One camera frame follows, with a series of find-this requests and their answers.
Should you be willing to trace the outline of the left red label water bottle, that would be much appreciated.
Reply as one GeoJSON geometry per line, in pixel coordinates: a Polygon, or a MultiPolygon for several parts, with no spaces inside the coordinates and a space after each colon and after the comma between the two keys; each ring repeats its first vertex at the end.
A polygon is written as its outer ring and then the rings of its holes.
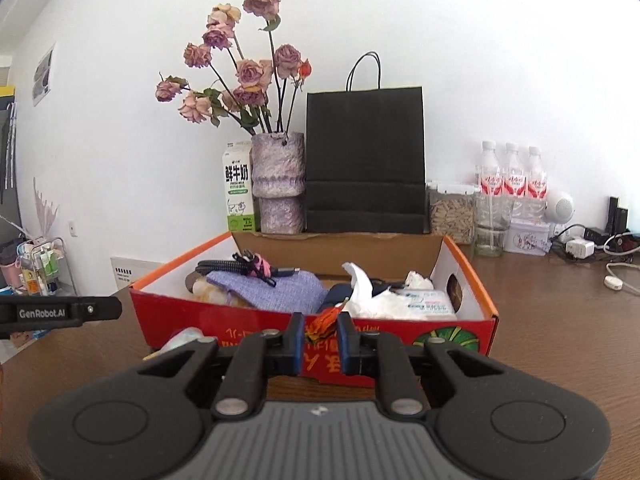
{"type": "Polygon", "coordinates": [[[480,192],[488,196],[499,196],[502,193],[503,175],[495,142],[482,143],[477,175],[480,192]]]}

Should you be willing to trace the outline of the clear plastic bag green contents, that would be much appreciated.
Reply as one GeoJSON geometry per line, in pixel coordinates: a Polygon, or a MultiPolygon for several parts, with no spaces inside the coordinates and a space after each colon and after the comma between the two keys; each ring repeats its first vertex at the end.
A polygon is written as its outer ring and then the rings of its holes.
{"type": "Polygon", "coordinates": [[[145,361],[149,361],[150,359],[154,359],[156,356],[161,356],[162,354],[175,350],[184,344],[190,344],[190,342],[194,340],[199,340],[202,338],[204,334],[196,327],[188,327],[184,330],[180,330],[178,334],[172,336],[166,344],[163,345],[160,350],[155,350],[148,356],[145,356],[143,359],[145,361]]]}

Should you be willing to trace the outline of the red cardboard pumpkin box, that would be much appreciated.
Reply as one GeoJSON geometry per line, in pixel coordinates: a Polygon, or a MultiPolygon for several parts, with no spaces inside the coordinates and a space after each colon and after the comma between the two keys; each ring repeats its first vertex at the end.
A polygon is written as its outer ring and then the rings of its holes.
{"type": "Polygon", "coordinates": [[[369,387],[372,382],[367,378],[341,375],[335,324],[320,321],[320,315],[352,293],[344,268],[348,262],[367,274],[374,292],[401,288],[414,271],[444,294],[452,307],[445,312],[436,306],[420,320],[360,316],[354,321],[357,330],[390,332],[416,346],[439,337],[481,354],[489,352],[498,311],[469,260],[446,236],[227,232],[136,281],[130,294],[144,339],[154,350],[186,328],[197,328],[231,347],[260,330],[282,330],[292,313],[303,313],[303,376],[327,385],[369,387]],[[242,252],[263,258],[273,272],[294,273],[288,278],[275,276],[272,285],[250,276],[239,288],[233,283],[234,274],[196,272],[206,260],[229,260],[242,252]]]}

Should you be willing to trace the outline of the red label water bottle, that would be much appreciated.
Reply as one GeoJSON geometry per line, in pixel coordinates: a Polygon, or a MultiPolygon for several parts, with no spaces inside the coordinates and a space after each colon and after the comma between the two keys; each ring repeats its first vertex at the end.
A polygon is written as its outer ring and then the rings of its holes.
{"type": "Polygon", "coordinates": [[[495,142],[482,143],[477,175],[480,192],[488,196],[499,196],[502,193],[503,175],[495,142]]]}
{"type": "Polygon", "coordinates": [[[548,177],[542,163],[539,148],[531,146],[528,149],[529,166],[526,177],[526,196],[534,200],[543,200],[548,192],[548,177]]]}
{"type": "Polygon", "coordinates": [[[503,168],[503,192],[512,197],[523,197],[526,190],[526,171],[520,159],[520,149],[506,144],[506,164],[503,168]]]}

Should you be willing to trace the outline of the right red label water bottle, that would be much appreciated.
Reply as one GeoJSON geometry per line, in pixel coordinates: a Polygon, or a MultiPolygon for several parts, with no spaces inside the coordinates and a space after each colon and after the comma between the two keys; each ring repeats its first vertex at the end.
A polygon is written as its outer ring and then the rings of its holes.
{"type": "Polygon", "coordinates": [[[529,166],[526,177],[526,196],[534,200],[543,200],[548,192],[548,177],[542,163],[539,148],[531,146],[528,149],[529,166]]]}

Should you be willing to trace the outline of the white tissue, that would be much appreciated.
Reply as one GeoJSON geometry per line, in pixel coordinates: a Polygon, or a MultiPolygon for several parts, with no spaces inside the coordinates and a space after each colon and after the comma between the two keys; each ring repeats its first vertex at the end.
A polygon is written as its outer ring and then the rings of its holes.
{"type": "Polygon", "coordinates": [[[343,302],[343,312],[352,318],[368,318],[369,320],[418,320],[423,314],[409,308],[410,298],[404,292],[432,292],[434,285],[416,271],[410,271],[405,281],[400,283],[398,292],[390,285],[384,285],[382,292],[373,291],[373,284],[360,266],[353,262],[345,262],[342,268],[350,276],[352,293],[343,302]]]}

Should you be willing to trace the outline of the middle red label water bottle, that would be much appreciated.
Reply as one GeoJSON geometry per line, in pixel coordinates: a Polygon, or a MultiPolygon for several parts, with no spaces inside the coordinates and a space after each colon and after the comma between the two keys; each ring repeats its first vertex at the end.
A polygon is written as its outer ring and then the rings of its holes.
{"type": "Polygon", "coordinates": [[[503,168],[503,192],[512,197],[523,197],[526,190],[526,171],[520,159],[520,149],[506,144],[506,164],[503,168]]]}

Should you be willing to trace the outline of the black upright device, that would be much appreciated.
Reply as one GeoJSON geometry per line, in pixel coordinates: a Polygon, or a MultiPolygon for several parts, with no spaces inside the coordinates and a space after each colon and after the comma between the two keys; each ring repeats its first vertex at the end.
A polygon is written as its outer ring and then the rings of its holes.
{"type": "Polygon", "coordinates": [[[608,200],[608,221],[606,232],[610,235],[622,234],[627,229],[628,210],[622,208],[617,197],[608,200]]]}

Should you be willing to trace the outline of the dried pink rose bouquet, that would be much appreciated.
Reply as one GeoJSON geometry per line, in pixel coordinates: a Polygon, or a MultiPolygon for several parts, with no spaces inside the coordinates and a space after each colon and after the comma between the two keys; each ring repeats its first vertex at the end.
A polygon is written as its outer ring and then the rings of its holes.
{"type": "Polygon", "coordinates": [[[178,114],[190,124],[209,122],[217,127],[230,118],[250,136],[289,136],[294,106],[312,65],[292,44],[278,46],[274,41],[282,1],[243,0],[242,6],[213,6],[201,41],[186,44],[182,60],[194,70],[211,70],[214,81],[196,88],[186,78],[162,75],[154,89],[157,102],[178,101],[178,114]],[[242,50],[238,29],[245,14],[262,21],[259,31],[268,40],[264,58],[250,58],[242,50]]]}

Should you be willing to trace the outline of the white round speaker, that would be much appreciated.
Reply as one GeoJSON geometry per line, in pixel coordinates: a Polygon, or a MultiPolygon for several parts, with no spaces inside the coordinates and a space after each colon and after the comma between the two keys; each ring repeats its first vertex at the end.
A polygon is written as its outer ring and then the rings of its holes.
{"type": "Polygon", "coordinates": [[[573,197],[564,191],[549,191],[546,198],[544,218],[549,223],[567,224],[575,213],[573,197]]]}

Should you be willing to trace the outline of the small orange object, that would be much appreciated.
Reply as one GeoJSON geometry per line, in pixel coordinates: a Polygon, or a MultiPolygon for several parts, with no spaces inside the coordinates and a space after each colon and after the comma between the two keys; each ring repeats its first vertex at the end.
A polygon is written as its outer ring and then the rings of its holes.
{"type": "Polygon", "coordinates": [[[316,342],[331,336],[336,330],[337,318],[344,309],[344,304],[327,307],[315,315],[305,326],[306,341],[316,342]]]}

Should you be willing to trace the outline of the white decorated tin box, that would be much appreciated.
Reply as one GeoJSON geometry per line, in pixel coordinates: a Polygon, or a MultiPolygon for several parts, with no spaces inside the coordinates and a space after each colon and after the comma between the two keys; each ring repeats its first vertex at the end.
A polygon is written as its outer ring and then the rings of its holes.
{"type": "Polygon", "coordinates": [[[505,252],[543,257],[548,254],[550,247],[549,223],[520,218],[511,220],[503,246],[505,252]]]}

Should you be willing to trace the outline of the white power adapter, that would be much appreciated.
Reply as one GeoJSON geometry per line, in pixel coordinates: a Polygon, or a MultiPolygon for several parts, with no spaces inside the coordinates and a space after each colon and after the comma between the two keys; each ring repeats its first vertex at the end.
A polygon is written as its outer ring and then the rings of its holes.
{"type": "Polygon", "coordinates": [[[574,238],[565,244],[565,253],[575,259],[585,260],[594,255],[596,244],[592,240],[584,238],[574,238]]]}

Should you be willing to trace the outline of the black paper shopping bag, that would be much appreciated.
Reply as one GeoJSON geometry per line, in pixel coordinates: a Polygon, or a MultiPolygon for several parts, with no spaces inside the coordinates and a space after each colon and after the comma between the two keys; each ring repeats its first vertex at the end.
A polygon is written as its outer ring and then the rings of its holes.
{"type": "Polygon", "coordinates": [[[421,234],[426,225],[420,87],[307,96],[306,229],[421,234]]]}

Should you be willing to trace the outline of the purple knitted cloth pouch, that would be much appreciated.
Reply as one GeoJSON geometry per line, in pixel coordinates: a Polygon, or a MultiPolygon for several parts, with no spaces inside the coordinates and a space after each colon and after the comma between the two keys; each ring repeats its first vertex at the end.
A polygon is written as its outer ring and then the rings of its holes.
{"type": "Polygon", "coordinates": [[[320,280],[307,271],[275,278],[274,286],[254,276],[224,271],[212,271],[206,280],[234,292],[255,309],[269,312],[314,314],[328,292],[320,280]]]}

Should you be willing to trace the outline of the clear drinking glass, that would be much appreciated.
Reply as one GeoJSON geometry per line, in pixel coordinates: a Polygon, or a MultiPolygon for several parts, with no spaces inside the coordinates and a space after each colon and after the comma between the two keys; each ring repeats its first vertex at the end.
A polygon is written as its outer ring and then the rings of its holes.
{"type": "Polygon", "coordinates": [[[474,196],[474,249],[481,256],[499,257],[510,229],[513,200],[507,195],[474,196]]]}

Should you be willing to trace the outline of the clear cotton swab box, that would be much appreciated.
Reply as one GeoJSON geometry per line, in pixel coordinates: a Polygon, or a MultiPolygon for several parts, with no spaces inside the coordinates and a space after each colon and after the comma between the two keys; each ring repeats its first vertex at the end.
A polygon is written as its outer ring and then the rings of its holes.
{"type": "Polygon", "coordinates": [[[452,321],[456,311],[446,292],[436,289],[393,289],[401,298],[399,315],[405,320],[452,321]]]}

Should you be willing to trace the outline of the white wall poster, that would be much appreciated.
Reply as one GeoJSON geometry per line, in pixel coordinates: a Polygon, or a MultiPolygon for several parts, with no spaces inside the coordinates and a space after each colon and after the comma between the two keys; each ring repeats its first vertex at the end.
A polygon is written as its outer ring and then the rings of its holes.
{"type": "Polygon", "coordinates": [[[38,63],[32,78],[32,106],[37,106],[51,90],[51,70],[54,58],[54,47],[38,63]]]}

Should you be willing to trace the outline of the yellow white plush sheep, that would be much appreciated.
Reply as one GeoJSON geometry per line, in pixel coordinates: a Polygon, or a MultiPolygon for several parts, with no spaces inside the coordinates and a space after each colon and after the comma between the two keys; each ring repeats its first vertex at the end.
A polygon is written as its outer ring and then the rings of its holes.
{"type": "Polygon", "coordinates": [[[252,307],[249,302],[235,295],[234,292],[229,292],[227,289],[210,284],[206,277],[198,272],[190,273],[184,280],[184,284],[186,284],[186,290],[190,292],[195,301],[234,308],[252,307]]]}

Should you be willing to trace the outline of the purple ceramic vase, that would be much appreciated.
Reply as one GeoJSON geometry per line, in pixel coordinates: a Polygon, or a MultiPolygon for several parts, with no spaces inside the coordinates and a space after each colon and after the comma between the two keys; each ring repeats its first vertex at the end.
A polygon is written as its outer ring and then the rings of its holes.
{"type": "Polygon", "coordinates": [[[259,133],[252,139],[252,185],[260,230],[299,234],[305,225],[305,137],[303,133],[259,133]]]}

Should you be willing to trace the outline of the white green milk carton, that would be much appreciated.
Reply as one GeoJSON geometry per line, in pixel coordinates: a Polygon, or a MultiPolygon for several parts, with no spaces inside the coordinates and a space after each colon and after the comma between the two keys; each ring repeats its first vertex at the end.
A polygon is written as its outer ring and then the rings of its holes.
{"type": "Polygon", "coordinates": [[[222,155],[224,204],[231,232],[256,231],[251,149],[250,141],[233,142],[222,155]]]}

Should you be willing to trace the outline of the clear jar with seeds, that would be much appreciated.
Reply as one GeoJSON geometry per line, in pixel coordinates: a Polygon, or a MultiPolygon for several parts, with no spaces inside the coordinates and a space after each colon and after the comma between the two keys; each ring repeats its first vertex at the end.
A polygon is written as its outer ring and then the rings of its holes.
{"type": "Polygon", "coordinates": [[[478,187],[472,184],[430,182],[427,185],[427,203],[431,233],[449,236],[459,245],[471,245],[477,191],[478,187]]]}

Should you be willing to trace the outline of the navy zippered soft case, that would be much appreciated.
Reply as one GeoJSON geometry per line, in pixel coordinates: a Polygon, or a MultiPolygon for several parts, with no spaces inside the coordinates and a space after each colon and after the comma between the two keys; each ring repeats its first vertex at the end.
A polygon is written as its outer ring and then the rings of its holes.
{"type": "MultiPolygon", "coordinates": [[[[395,282],[389,283],[374,280],[372,283],[372,296],[375,297],[382,294],[382,292],[389,290],[392,285],[395,285],[395,282]]],[[[345,300],[349,300],[350,296],[352,296],[352,286],[349,284],[338,283],[333,285],[326,293],[320,307],[317,309],[317,313],[321,313],[326,309],[333,308],[337,304],[341,304],[345,300]]]]}

